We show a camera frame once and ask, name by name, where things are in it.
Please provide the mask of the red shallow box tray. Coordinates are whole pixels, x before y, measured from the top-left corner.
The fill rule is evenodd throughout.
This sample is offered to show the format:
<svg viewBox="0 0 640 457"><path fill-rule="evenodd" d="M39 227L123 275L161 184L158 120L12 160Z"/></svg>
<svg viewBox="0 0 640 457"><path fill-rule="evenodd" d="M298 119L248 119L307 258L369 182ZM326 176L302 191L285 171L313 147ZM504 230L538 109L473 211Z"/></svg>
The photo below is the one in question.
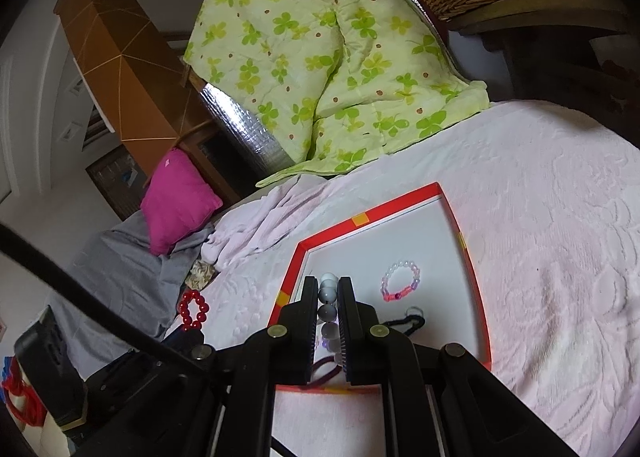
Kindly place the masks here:
<svg viewBox="0 0 640 457"><path fill-rule="evenodd" d="M358 302L374 307L373 336L384 343L383 371L410 375L409 347L461 344L491 365L488 327L474 267L448 199L428 184L300 241L288 263L270 323L299 300L307 276L319 285L349 277ZM319 321L309 393L345 393L349 385L338 323Z"/></svg>

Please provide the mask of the grey bed sheet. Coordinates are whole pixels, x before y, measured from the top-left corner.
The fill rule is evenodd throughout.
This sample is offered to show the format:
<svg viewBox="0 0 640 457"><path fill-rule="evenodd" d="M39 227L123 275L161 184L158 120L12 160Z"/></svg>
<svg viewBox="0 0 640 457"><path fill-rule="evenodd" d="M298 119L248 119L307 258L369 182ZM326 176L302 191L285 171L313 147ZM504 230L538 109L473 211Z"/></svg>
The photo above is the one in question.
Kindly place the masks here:
<svg viewBox="0 0 640 457"><path fill-rule="evenodd" d="M138 211L113 229L91 237L67 273L122 319L160 340L177 315L186 275L211 232L213 225L207 222L180 240L168 255L152 255L148 225ZM81 378L89 378L131 350L57 293L49 305L70 362Z"/></svg>

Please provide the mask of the magenta pillow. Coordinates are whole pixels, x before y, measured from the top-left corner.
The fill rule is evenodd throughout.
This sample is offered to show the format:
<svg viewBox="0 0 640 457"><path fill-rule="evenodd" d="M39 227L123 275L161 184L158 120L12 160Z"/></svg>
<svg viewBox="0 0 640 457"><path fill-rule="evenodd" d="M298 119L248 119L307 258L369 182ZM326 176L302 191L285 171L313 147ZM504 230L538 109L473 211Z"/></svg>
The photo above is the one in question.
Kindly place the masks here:
<svg viewBox="0 0 640 457"><path fill-rule="evenodd" d="M188 155L170 150L157 165L141 204L153 255L168 255L180 240L198 232L222 207Z"/></svg>

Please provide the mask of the wooden side table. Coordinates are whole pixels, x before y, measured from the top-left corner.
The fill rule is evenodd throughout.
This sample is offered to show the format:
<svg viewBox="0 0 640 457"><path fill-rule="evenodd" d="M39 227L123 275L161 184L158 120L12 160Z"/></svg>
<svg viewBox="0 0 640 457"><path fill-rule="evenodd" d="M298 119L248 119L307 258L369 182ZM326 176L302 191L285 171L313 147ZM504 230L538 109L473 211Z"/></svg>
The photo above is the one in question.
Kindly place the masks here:
<svg viewBox="0 0 640 457"><path fill-rule="evenodd" d="M502 52L519 100L580 110L620 134L639 125L639 79L599 62L591 41L639 37L639 11L623 0L501 0L448 27Z"/></svg>

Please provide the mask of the orange wooden pillar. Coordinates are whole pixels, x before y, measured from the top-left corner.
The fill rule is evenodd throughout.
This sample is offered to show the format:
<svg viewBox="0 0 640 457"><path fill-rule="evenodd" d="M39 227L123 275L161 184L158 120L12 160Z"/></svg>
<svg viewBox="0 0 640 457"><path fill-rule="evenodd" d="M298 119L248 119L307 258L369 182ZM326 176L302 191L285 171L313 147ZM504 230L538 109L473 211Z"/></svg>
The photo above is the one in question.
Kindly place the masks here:
<svg viewBox="0 0 640 457"><path fill-rule="evenodd" d="M193 134L212 123L183 64L137 0L58 0L74 60L96 107L148 176L171 148L209 181L212 167Z"/></svg>

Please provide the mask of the small patterned cloth pouch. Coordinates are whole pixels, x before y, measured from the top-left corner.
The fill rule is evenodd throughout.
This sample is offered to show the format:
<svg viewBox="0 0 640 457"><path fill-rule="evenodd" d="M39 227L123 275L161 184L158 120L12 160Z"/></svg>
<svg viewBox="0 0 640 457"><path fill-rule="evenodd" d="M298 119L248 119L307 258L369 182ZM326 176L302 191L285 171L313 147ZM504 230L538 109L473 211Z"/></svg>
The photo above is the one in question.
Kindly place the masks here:
<svg viewBox="0 0 640 457"><path fill-rule="evenodd" d="M218 272L211 264L198 259L191 266L184 284L192 290L202 291L213 281L217 274Z"/></svg>

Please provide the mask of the silver foil insulation panel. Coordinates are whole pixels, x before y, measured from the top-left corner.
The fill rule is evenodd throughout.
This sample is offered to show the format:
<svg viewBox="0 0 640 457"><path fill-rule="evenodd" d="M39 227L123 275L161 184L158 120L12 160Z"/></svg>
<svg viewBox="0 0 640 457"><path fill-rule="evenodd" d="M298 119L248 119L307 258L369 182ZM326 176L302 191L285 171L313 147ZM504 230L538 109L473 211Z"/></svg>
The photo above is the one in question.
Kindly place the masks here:
<svg viewBox="0 0 640 457"><path fill-rule="evenodd" d="M201 100L216 124L265 179L294 165L293 160L262 121L235 102L226 92L205 84Z"/></svg>

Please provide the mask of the green clover quilt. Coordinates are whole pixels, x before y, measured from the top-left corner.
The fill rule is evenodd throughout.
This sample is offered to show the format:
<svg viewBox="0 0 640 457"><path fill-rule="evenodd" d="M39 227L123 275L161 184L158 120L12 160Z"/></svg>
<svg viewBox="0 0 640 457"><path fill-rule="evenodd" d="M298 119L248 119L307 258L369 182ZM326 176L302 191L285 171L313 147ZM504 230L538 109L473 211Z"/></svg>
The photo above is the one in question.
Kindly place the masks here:
<svg viewBox="0 0 640 457"><path fill-rule="evenodd" d="M410 0L204 0L186 62L291 158L276 180L352 171L489 105Z"/></svg>

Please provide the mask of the pink textured blanket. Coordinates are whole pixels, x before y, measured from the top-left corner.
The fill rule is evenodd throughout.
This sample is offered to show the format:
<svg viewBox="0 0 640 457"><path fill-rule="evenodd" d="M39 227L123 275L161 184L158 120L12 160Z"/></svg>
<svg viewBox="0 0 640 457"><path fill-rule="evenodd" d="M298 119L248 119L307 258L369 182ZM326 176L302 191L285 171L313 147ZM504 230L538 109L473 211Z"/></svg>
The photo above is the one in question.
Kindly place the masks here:
<svg viewBox="0 0 640 457"><path fill-rule="evenodd" d="M577 454L613 455L639 418L639 151L576 110L503 102L329 180L290 235L205 289L206 342L266 326L302 239L432 182L469 249L492 371Z"/></svg>

